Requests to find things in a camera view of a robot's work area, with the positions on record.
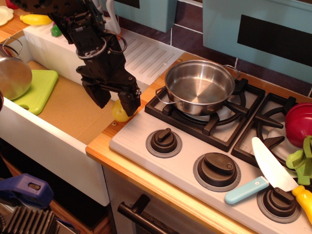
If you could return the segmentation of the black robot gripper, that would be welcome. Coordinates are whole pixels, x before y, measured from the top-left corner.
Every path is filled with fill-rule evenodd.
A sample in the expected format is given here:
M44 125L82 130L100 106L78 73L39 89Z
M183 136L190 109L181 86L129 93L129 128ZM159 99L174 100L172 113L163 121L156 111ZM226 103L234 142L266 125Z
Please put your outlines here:
M56 23L69 44L76 47L76 55L85 65L77 69L83 77L95 79L106 89L119 92L121 106L128 117L135 114L140 101L140 89L136 79L125 70L124 48L121 48L117 34L105 29L105 21L98 12L86 11L64 16L51 13L50 18ZM109 91L99 84L82 82L82 86L101 109L111 99Z

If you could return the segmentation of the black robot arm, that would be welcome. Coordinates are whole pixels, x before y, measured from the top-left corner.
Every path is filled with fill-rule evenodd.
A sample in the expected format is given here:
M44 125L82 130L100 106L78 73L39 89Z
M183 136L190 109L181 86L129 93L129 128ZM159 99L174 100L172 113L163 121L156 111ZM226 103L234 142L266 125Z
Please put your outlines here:
M111 93L118 94L127 116L135 114L140 103L136 78L125 69L125 47L119 36L105 28L103 13L91 0L15 0L20 9L36 15L47 15L60 29L76 55L84 61L76 72L82 86L100 108Z

